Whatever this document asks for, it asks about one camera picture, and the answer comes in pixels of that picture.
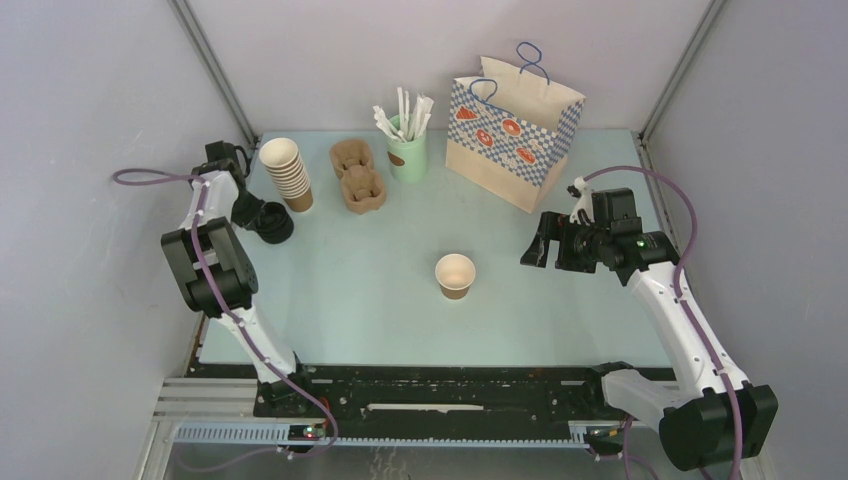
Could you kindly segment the brown paper coffee cup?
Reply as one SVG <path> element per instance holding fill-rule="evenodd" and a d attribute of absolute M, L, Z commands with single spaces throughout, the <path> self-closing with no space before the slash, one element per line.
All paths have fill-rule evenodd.
<path fill-rule="evenodd" d="M 445 298 L 459 300 L 468 294 L 474 283 L 476 267 L 467 256 L 451 253 L 439 259 L 435 266 L 435 277 Z"/>

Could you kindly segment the brown pulp cup carrier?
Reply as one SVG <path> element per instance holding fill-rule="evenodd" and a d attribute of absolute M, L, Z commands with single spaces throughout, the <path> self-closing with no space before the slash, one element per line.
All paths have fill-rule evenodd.
<path fill-rule="evenodd" d="M 387 199 L 382 176 L 367 166 L 354 165 L 344 170 L 340 186 L 347 209 L 358 215 L 380 209 Z"/>

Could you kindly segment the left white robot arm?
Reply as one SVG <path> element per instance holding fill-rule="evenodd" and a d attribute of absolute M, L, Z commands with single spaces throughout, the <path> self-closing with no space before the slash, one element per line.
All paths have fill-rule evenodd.
<path fill-rule="evenodd" d="M 294 231 L 286 208 L 251 194 L 246 186 L 246 155 L 219 140 L 206 145 L 206 160 L 191 171 L 192 200 L 185 220 L 161 238 L 161 246 L 190 310 L 223 325 L 247 352 L 260 382 L 286 381 L 277 402 L 292 416 L 304 416 L 316 403 L 315 388 L 296 378 L 302 364 L 264 317 L 254 299 L 256 270 L 235 230 L 253 232 L 267 244 L 288 240 Z"/>

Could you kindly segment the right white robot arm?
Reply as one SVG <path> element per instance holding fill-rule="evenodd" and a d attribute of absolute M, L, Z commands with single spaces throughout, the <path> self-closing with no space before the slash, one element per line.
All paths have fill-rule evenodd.
<path fill-rule="evenodd" d="M 557 242 L 556 268 L 593 273 L 604 265 L 643 306 L 668 355 L 671 390 L 625 362 L 595 367 L 581 392 L 585 411 L 620 410 L 660 437 L 682 471 L 758 456 L 778 410 L 768 385 L 755 386 L 721 346 L 695 302 L 680 256 L 662 231 L 646 232 L 627 188 L 583 194 L 569 214 L 545 211 L 521 264 L 543 268 Z"/>

